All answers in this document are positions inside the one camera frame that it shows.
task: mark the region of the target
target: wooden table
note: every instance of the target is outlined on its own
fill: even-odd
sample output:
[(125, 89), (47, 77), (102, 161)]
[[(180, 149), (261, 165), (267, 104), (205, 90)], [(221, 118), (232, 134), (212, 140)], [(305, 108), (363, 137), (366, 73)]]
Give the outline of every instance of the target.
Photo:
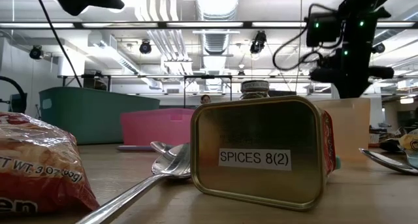
[[(151, 175), (154, 152), (121, 153), (115, 145), (81, 146), (88, 179), (103, 204)], [(294, 212), (204, 195), (191, 180), (153, 188), (114, 223), (268, 224), (418, 223), (418, 177), (401, 175), (372, 161), (344, 163), (333, 172), (319, 206)], [(2, 219), (0, 223), (74, 223), (83, 214)]]

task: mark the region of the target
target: jar lid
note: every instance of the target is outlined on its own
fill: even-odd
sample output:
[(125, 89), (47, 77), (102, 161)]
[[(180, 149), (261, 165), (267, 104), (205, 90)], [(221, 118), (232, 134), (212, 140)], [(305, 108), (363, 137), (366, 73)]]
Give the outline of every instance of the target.
[(269, 89), (270, 85), (265, 80), (248, 80), (241, 83), (241, 91), (268, 91)]

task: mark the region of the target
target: spoon handle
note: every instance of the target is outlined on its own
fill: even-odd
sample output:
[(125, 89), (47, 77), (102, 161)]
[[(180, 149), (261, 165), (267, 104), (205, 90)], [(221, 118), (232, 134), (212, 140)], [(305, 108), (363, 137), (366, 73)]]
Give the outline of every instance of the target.
[(121, 195), (108, 201), (106, 204), (100, 206), (95, 211), (83, 217), (76, 224), (99, 224), (99, 223), (111, 223), (126, 209), (128, 209), (134, 202), (136, 202), (141, 196), (147, 193), (163, 178), (172, 176), (170, 174), (157, 174), (146, 178), (144, 181), (134, 185), (129, 190), (125, 191)]

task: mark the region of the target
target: spoon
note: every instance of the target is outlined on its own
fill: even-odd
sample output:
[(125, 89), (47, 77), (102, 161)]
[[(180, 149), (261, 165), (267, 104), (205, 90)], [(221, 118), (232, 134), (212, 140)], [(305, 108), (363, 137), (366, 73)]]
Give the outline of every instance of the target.
[(108, 201), (76, 224), (110, 223), (161, 180), (190, 178), (189, 144), (176, 146), (160, 155), (152, 165), (151, 171), (153, 176)]
[(402, 172), (404, 174), (411, 174), (411, 175), (418, 175), (418, 170), (413, 168), (412, 166), (406, 165), (404, 163), (401, 163), (399, 161), (395, 161), (391, 158), (388, 158), (384, 155), (381, 155), (379, 153), (376, 152), (371, 152), (369, 150), (365, 150), (360, 148), (359, 149), (361, 153), (363, 153), (365, 156), (369, 157), (371, 160), (373, 160), (374, 162), (393, 169), (395, 171), (398, 172)]
[(164, 154), (165, 152), (169, 151), (174, 146), (165, 144), (164, 142), (151, 142), (151, 147), (156, 152)]

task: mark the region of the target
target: person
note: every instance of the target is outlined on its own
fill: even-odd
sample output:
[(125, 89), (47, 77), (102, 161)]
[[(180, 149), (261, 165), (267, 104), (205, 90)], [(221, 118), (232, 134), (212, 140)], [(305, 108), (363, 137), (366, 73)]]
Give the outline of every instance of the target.
[(210, 103), (210, 97), (209, 97), (209, 95), (203, 95), (202, 97), (201, 97), (201, 103), (202, 104), (205, 104), (205, 103)]

